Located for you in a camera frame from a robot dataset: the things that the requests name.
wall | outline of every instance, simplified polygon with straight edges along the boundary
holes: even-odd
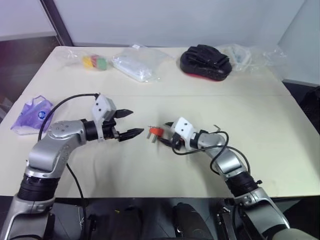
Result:
[[[55,35],[39,0],[0,0],[0,41]]]
[[[320,1],[306,0],[279,42],[289,58],[287,79],[320,85]]]
[[[304,0],[54,0],[77,46],[276,45]]]

dark floor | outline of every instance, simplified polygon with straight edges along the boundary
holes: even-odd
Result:
[[[0,95],[14,103],[56,46],[55,36],[0,41]]]
[[[4,95],[12,102],[16,101],[29,81],[36,74],[50,52],[58,46],[55,37],[43,37],[14,41],[0,42],[0,96]],[[314,89],[310,86],[284,83],[298,104],[306,93]],[[10,206],[12,197],[0,196],[0,226],[2,226]],[[291,198],[279,201],[277,205],[284,212],[289,209],[297,209],[300,212],[288,210],[288,214],[302,214],[311,216],[311,220],[302,222],[312,226],[319,222],[319,198]],[[214,212],[219,209],[217,204],[221,199],[217,198],[108,198],[92,199],[87,208],[88,215],[98,216],[97,230],[93,233],[93,239],[107,239],[110,236],[110,228],[117,217],[118,211],[128,206],[138,206],[142,209],[144,219],[143,239],[174,237],[172,226],[172,207],[179,202],[191,204],[202,216],[214,239],[217,239]],[[76,205],[55,203],[52,212],[56,215],[55,239],[76,240],[80,236],[81,209]],[[294,226],[304,229],[305,226],[299,220],[292,220]]]
[[[284,82],[302,111],[320,134],[320,86],[312,87]]]

beige table surface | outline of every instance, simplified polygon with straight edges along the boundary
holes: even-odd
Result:
[[[117,120],[117,130],[145,128],[134,139],[96,141],[77,148],[69,163],[85,197],[229,197],[224,182],[209,170],[204,153],[175,155],[170,148],[147,140],[149,125],[183,116],[197,129],[218,125],[241,150],[252,176],[263,181],[271,197],[320,194],[320,137],[283,84],[267,69],[231,75],[212,82],[183,74],[175,60],[162,67],[160,82],[139,83],[112,68],[94,72],[65,67],[57,47],[34,76],[0,124],[0,195],[18,189],[36,135],[19,136],[10,130],[25,102],[43,95],[54,104],[71,95],[100,92],[118,109],[134,114]],[[87,47],[107,57],[122,48]],[[185,48],[163,48],[177,58]],[[53,121],[91,120],[93,97],[73,99],[57,110]],[[66,170],[57,197],[79,197]]]

wire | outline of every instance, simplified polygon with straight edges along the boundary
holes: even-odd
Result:
[[[233,228],[233,232],[234,232],[234,235],[235,235],[236,239],[239,239],[238,230],[237,230],[237,227],[236,227],[236,212],[237,212],[237,208],[238,208],[238,206],[234,205],[234,207],[232,209],[232,228]]]
[[[81,218],[81,216],[80,216],[80,207],[78,207],[78,216],[79,216],[79,225],[82,230],[82,224],[84,222],[84,218]]]
[[[73,96],[70,96],[64,100],[62,100],[61,102],[59,102],[49,113],[48,115],[45,117],[45,119],[43,120],[43,123],[40,127],[40,130],[39,130],[39,135],[38,135],[38,142],[41,140],[41,137],[42,137],[42,132],[44,131],[44,128],[46,126],[46,123],[47,121],[49,120],[49,118],[51,117],[51,115],[55,112],[55,110],[57,110],[58,107],[60,107],[62,104],[64,104],[65,102],[71,100],[71,99],[75,99],[75,98],[78,98],[78,97],[86,97],[86,96],[93,96],[97,99],[97,97],[99,96],[98,93],[85,93],[85,94],[77,94],[77,95],[73,95]],[[75,184],[79,190],[79,193],[80,193],[80,198],[81,198],[81,204],[82,204],[82,211],[83,211],[83,228],[82,228],[82,231],[81,231],[81,238],[83,240],[85,240],[87,238],[87,235],[86,235],[86,229],[87,229],[87,211],[86,211],[86,201],[85,201],[85,198],[84,198],[84,195],[83,195],[83,192],[82,192],[82,189],[80,187],[80,184],[79,184],[79,181],[76,177],[76,175],[74,174],[74,172],[71,170],[70,166],[68,163],[66,163],[66,167],[67,169],[69,170],[70,174],[72,175],[74,181],[75,181]]]
[[[223,148],[223,149],[230,149],[230,150],[233,150],[235,152],[237,152],[238,154],[241,155],[241,157],[244,159],[245,161],[245,164],[246,164],[246,168],[249,172],[249,174],[251,173],[251,167],[250,167],[250,164],[249,164],[249,161],[248,159],[246,158],[246,156],[238,149],[236,149],[235,147],[232,147],[232,146],[227,146],[226,144],[224,145],[213,145],[213,146],[207,146],[207,147],[203,147],[203,148],[199,148],[199,149],[196,149],[196,150],[192,150],[192,151],[187,151],[187,152],[177,152],[175,150],[175,146],[174,146],[174,143],[175,143],[175,136],[173,135],[173,140],[172,140],[172,151],[177,154],[177,155],[180,155],[180,156],[184,156],[184,155],[189,155],[189,154],[195,154],[195,153],[199,153],[199,152],[203,152],[203,151],[206,151],[206,150],[209,150],[209,149],[217,149],[217,148]],[[214,161],[211,161],[210,163],[210,169],[211,169],[211,166],[213,164]]]
[[[216,170],[214,170],[213,164],[215,162],[215,160],[217,160],[217,158],[223,153],[223,151],[227,148],[228,143],[229,143],[229,135],[226,131],[215,131],[215,132],[211,132],[209,134],[225,134],[225,143],[223,145],[223,148],[221,149],[221,151],[211,160],[210,162],[210,170],[212,172],[214,172],[217,175],[220,175]]]
[[[39,135],[38,135],[38,142],[41,140],[42,137],[42,132],[44,131],[44,128],[46,126],[47,121],[49,120],[49,118],[51,117],[51,115],[55,112],[55,110],[57,110],[58,107],[60,107],[62,104],[64,104],[65,102],[69,101],[70,99],[75,99],[78,97],[86,97],[86,96],[94,96],[95,98],[97,98],[99,96],[98,93],[85,93],[85,94],[78,94],[78,95],[73,95],[70,96],[64,100],[62,100],[61,102],[59,102],[49,113],[48,115],[45,117],[45,119],[43,120],[43,123],[40,127],[39,130]]]

